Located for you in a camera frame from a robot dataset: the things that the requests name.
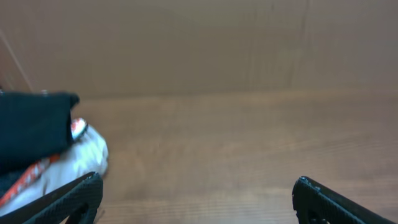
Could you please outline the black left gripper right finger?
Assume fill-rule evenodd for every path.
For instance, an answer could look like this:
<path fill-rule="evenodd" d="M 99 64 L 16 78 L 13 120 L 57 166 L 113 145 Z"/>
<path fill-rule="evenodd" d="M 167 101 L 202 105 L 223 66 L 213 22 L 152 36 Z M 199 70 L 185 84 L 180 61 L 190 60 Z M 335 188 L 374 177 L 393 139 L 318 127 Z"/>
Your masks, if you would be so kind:
<path fill-rule="evenodd" d="M 394 224 L 306 176 L 296 181 L 292 203 L 300 224 Z"/>

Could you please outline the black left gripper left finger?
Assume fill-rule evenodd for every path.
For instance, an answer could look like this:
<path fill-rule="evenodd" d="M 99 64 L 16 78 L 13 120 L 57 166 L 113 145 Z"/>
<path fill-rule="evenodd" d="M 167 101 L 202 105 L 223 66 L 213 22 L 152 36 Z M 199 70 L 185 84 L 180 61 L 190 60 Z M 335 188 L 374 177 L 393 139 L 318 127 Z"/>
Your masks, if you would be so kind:
<path fill-rule="evenodd" d="M 1 223 L 91 224 L 103 198 L 103 180 L 96 172 L 85 174 L 47 195 L 1 217 Z"/>

